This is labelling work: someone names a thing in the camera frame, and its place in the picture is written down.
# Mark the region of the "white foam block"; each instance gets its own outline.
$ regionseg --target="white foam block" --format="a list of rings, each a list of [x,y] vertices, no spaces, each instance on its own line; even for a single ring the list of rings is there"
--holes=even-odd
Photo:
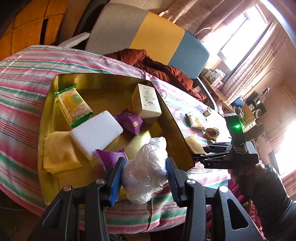
[[[119,123],[105,110],[71,130],[70,136],[91,161],[96,157],[95,149],[103,150],[122,132]]]

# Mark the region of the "striped tablecloth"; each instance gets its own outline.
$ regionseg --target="striped tablecloth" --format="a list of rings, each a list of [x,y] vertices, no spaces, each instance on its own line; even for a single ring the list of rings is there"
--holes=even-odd
[[[184,136],[195,133],[184,119],[184,114],[193,113],[210,127],[217,127],[224,137],[221,141],[229,137],[224,118],[213,113],[206,120],[202,115],[206,105],[142,70],[82,50],[31,46],[0,61],[0,189],[35,214],[41,215],[45,209],[37,173],[40,118],[54,77],[67,73],[107,73],[149,80]],[[197,134],[198,142],[207,144],[203,133]],[[209,187],[226,185],[229,179],[226,170],[204,169],[201,164],[188,176]],[[184,222],[185,214],[186,209],[176,206],[165,185],[144,205],[128,200],[116,203],[106,210],[106,219],[110,233],[137,233],[176,226]]]

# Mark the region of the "purple snack wrapper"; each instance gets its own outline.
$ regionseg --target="purple snack wrapper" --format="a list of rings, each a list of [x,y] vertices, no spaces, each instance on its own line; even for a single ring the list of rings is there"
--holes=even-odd
[[[128,158],[126,156],[126,153],[124,152],[124,149],[120,149],[119,152],[104,151],[104,150],[96,149],[96,155],[102,161],[103,168],[105,171],[107,169],[114,168],[118,158],[120,157],[123,157],[126,161],[128,161]]]
[[[128,109],[123,110],[114,117],[121,127],[134,135],[139,135],[143,120]]]

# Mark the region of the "window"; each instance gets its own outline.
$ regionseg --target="window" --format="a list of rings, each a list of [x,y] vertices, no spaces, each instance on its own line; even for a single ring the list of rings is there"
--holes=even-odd
[[[262,11],[255,5],[239,15],[229,25],[213,32],[206,44],[218,51],[218,56],[233,70],[258,40],[267,26]]]
[[[292,140],[296,135],[295,126],[296,120],[288,126],[281,148],[275,152],[276,163],[280,175],[296,166],[295,159],[293,159],[293,155],[291,154],[291,147],[293,145]]]

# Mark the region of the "person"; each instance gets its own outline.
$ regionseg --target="person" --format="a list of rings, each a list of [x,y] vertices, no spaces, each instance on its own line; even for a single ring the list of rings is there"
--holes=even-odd
[[[228,172],[241,194],[249,196],[257,208],[265,238],[296,240],[296,202],[287,195],[272,165],[260,161],[254,166]]]

